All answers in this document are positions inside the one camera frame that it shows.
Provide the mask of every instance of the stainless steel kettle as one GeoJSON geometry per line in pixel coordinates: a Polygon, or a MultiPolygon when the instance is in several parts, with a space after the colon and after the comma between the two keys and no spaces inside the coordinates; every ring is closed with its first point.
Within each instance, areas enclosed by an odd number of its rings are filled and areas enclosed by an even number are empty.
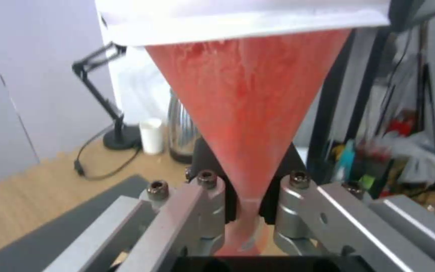
{"type": "Polygon", "coordinates": [[[177,162],[190,164],[195,141],[201,137],[201,134],[172,89],[168,121],[171,157],[177,162]]]}

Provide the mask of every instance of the black desk lamp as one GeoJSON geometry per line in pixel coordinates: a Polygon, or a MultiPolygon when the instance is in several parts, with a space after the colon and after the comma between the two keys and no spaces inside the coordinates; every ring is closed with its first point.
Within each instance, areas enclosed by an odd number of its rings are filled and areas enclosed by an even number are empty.
{"type": "Polygon", "coordinates": [[[98,100],[100,105],[107,111],[108,115],[114,120],[114,129],[107,132],[103,136],[103,145],[111,150],[125,150],[140,146],[140,130],[138,126],[128,126],[124,124],[123,113],[108,99],[104,98],[92,82],[88,79],[88,73],[106,65],[107,63],[125,55],[126,47],[109,43],[108,45],[100,48],[99,50],[91,53],[84,59],[75,62],[72,69],[76,76],[85,84],[88,90],[98,100]],[[98,57],[104,55],[108,50],[115,49],[116,52],[109,58],[97,60],[98,57]]]}

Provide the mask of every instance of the funnel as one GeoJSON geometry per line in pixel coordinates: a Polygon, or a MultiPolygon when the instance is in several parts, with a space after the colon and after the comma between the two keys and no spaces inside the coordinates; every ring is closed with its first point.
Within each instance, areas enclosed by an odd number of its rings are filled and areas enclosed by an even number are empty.
{"type": "Polygon", "coordinates": [[[261,199],[349,30],[146,49],[233,184],[227,253],[252,249],[261,199]]]}

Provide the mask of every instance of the paper cup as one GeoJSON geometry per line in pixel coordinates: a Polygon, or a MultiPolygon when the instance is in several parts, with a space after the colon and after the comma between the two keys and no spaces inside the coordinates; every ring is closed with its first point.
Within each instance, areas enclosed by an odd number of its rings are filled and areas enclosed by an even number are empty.
{"type": "Polygon", "coordinates": [[[150,118],[140,123],[140,137],[144,153],[156,155],[164,151],[162,120],[150,118]]]}

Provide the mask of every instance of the lamp base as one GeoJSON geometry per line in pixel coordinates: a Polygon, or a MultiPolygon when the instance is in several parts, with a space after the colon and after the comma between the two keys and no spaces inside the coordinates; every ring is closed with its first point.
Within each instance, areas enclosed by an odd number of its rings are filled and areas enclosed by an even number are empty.
{"type": "Polygon", "coordinates": [[[103,145],[110,150],[126,150],[142,146],[139,126],[124,126],[120,139],[116,137],[115,130],[105,133],[103,145]]]}

